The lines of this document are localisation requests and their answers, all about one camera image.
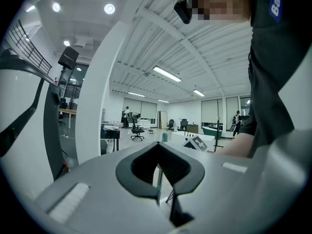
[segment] gray floor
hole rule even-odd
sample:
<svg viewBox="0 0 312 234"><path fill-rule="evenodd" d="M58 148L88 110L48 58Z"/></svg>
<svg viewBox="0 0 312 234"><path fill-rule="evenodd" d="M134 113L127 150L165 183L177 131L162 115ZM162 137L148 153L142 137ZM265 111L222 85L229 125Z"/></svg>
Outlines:
<svg viewBox="0 0 312 234"><path fill-rule="evenodd" d="M60 142L62 149L68 154L67 156L63 154L65 161L67 162L68 166L71 170L75 169L78 166L78 159L77 159L77 153L76 153L76 143L75 143L75 119L73 118L71 121L71 129L68 129L68 118L62 119L63 122L66 123L66 125L61 125L59 127L59 136L60 136ZM168 133L168 140L171 139L172 132L166 131L165 129L158 129L153 128L154 133L148 134L148 131L145 131L141 135L145 137L143 141L161 141L162 134ZM140 143L140 139L132 140L130 136L132 136L131 128L129 129L120 129L120 140L119 140L119 151L122 151L122 149L135 146L137 143ZM220 139L218 142L219 146L225 146L231 142L230 139ZM105 140L101 140L101 150L106 150L106 142ZM157 179L158 179L158 173L159 169L156 168L154 172L154 180L153 180L153 186L157 186ZM171 210L171 200L166 203L166 199L169 196L170 192L172 190L172 186L170 185L169 181L163 175L162 180L162 188L161 188L161 197L160 197L160 209L161 211L169 217L170 210Z"/></svg>

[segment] metal railing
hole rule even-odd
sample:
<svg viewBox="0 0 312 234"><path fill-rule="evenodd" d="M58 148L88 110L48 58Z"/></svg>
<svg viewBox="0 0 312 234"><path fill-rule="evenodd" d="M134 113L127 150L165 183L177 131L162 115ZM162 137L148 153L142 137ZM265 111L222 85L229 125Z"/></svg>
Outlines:
<svg viewBox="0 0 312 234"><path fill-rule="evenodd" d="M12 26L8 32L9 37L14 44L21 50L21 52L41 71L48 74L52 66L48 61L40 54L38 49L29 39L26 34L20 20L18 23Z"/></svg>

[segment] person in black shirt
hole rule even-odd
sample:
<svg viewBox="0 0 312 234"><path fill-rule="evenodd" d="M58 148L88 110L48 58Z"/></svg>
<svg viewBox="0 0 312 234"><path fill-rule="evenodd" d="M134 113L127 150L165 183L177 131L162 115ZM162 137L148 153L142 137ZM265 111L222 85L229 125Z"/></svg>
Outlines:
<svg viewBox="0 0 312 234"><path fill-rule="evenodd" d="M259 146L294 129L278 92L311 45L310 0L192 0L192 8L205 20L251 23L250 118L219 153L253 157Z"/></svg>
<svg viewBox="0 0 312 234"><path fill-rule="evenodd" d="M237 135L239 134L240 124L242 122L242 116L240 116L239 110L236 112L236 115L234 115L234 119L235 119L235 128L233 131L233 139L235 139L236 133L237 133Z"/></svg>

